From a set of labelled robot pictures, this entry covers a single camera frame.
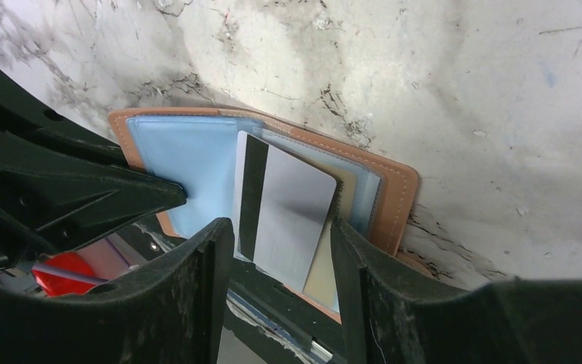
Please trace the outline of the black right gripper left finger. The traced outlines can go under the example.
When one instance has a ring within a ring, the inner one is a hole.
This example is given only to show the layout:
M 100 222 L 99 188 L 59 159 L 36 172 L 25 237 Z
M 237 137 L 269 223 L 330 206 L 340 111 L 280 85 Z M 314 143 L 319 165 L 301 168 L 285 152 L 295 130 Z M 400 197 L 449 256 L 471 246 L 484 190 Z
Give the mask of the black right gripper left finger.
M 214 363 L 233 226 L 216 218 L 170 252 L 84 295 L 0 288 L 0 363 Z

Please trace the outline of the silver card with black stripe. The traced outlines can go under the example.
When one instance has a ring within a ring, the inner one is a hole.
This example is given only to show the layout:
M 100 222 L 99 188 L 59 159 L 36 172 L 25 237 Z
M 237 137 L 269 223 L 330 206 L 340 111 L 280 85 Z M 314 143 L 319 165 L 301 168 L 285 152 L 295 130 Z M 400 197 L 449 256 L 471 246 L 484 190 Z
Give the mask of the silver card with black stripe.
M 336 194 L 336 178 L 240 131 L 234 187 L 238 255 L 301 290 Z

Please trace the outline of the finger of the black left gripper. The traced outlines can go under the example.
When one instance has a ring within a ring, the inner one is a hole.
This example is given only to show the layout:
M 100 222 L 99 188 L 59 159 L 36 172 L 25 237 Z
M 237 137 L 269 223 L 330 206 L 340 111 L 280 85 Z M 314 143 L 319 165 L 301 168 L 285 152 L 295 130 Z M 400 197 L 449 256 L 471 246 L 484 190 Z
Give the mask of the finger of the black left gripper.
M 0 130 L 0 269 L 185 203 L 179 185 L 133 170 L 119 146 L 88 130 L 70 138 L 41 129 L 28 140 Z
M 129 167 L 119 145 L 59 114 L 1 70 L 0 131 L 90 162 Z

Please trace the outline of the gold credit card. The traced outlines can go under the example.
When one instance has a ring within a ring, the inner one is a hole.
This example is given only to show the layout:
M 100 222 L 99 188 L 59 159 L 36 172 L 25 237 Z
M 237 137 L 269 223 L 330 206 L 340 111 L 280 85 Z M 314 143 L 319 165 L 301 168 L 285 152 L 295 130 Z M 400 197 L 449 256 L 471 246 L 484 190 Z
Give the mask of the gold credit card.
M 356 176 L 345 169 L 311 160 L 322 171 L 332 174 L 338 182 L 336 195 L 316 249 L 302 293 L 331 312 L 338 312 L 336 280 L 330 248 L 330 228 L 334 216 L 348 220 L 351 215 Z

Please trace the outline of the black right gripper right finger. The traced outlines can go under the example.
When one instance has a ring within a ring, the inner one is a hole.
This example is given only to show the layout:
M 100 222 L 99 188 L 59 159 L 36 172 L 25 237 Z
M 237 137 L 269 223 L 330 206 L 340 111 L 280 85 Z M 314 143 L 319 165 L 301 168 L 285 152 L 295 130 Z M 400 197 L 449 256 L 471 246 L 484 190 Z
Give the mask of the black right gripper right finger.
M 582 363 L 582 280 L 513 278 L 462 290 L 330 229 L 350 363 Z

